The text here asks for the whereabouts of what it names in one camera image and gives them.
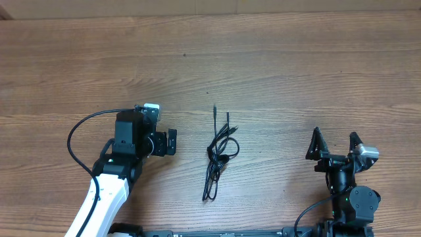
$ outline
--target wire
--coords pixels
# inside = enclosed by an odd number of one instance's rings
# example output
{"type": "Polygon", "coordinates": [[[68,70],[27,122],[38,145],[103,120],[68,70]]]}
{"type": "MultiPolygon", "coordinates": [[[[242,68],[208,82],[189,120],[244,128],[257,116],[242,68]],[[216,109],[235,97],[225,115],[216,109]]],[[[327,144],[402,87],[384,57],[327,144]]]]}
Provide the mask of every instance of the wire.
{"type": "MultiPolygon", "coordinates": [[[[353,188],[353,184],[355,183],[354,180],[355,180],[356,166],[357,166],[356,158],[353,157],[353,175],[352,175],[351,183],[350,183],[350,185],[347,188],[345,188],[344,190],[340,191],[337,194],[331,195],[330,197],[328,197],[326,199],[323,199],[322,201],[316,202],[315,204],[313,204],[310,207],[308,207],[307,209],[305,209],[298,216],[298,218],[297,218],[297,220],[295,221],[295,224],[294,224],[294,234],[295,234],[295,237],[299,237],[298,236],[298,231],[297,231],[297,226],[298,226],[298,222],[300,221],[301,217],[303,217],[306,213],[308,213],[309,211],[311,211],[311,209],[313,209],[313,208],[315,208],[315,207],[317,207],[319,205],[325,204],[327,201],[330,201],[330,200],[333,200],[335,198],[338,198],[339,196],[343,195],[344,193],[348,192],[349,190],[351,190],[353,188]]],[[[328,188],[329,188],[328,173],[326,173],[326,177],[325,178],[326,178],[326,185],[328,185],[328,188]]],[[[330,227],[333,227],[334,224],[336,224],[336,222],[333,222],[330,225],[330,227]]]]}
{"type": "Polygon", "coordinates": [[[239,153],[239,144],[237,140],[230,137],[230,135],[238,129],[237,126],[230,128],[230,112],[226,112],[226,124],[219,130],[218,133],[216,133],[216,106],[213,107],[213,119],[215,137],[207,148],[209,164],[206,171],[205,188],[203,189],[202,201],[205,201],[208,198],[210,200],[215,200],[216,194],[218,193],[218,181],[222,169],[231,158],[234,158],[239,153]],[[229,141],[233,141],[236,144],[237,151],[231,155],[222,154],[229,141]],[[211,197],[213,182],[215,182],[215,193],[211,197]]]}
{"type": "MultiPolygon", "coordinates": [[[[95,210],[95,206],[97,205],[97,202],[99,200],[99,184],[98,184],[98,180],[97,177],[92,173],[92,171],[86,167],[86,165],[84,165],[73,153],[72,148],[70,146],[70,140],[72,139],[72,135],[74,133],[74,131],[77,129],[77,127],[79,127],[83,122],[85,122],[86,120],[95,117],[97,115],[103,115],[106,113],[115,113],[115,112],[121,112],[121,111],[132,111],[133,109],[111,109],[111,110],[107,110],[107,111],[100,111],[100,112],[96,112],[93,113],[92,115],[88,115],[87,117],[85,117],[84,119],[82,119],[81,121],[79,121],[76,125],[74,125],[74,127],[71,129],[70,133],[68,134],[67,137],[67,150],[69,152],[69,154],[72,156],[73,160],[75,160],[75,162],[77,162],[77,164],[79,164],[82,168],[84,168],[84,170],[86,172],[89,173],[89,175],[92,177],[93,182],[95,183],[95,199],[93,200],[92,203],[92,207],[91,210],[89,210],[89,213],[86,216],[86,219],[84,221],[84,223],[82,224],[82,226],[79,229],[79,232],[77,233],[76,237],[80,237],[82,235],[82,232],[84,231],[87,223],[89,222],[89,219],[92,216],[93,210],[95,210]]],[[[109,140],[105,147],[103,148],[101,154],[107,152],[108,147],[110,146],[112,140],[109,140]]]]}

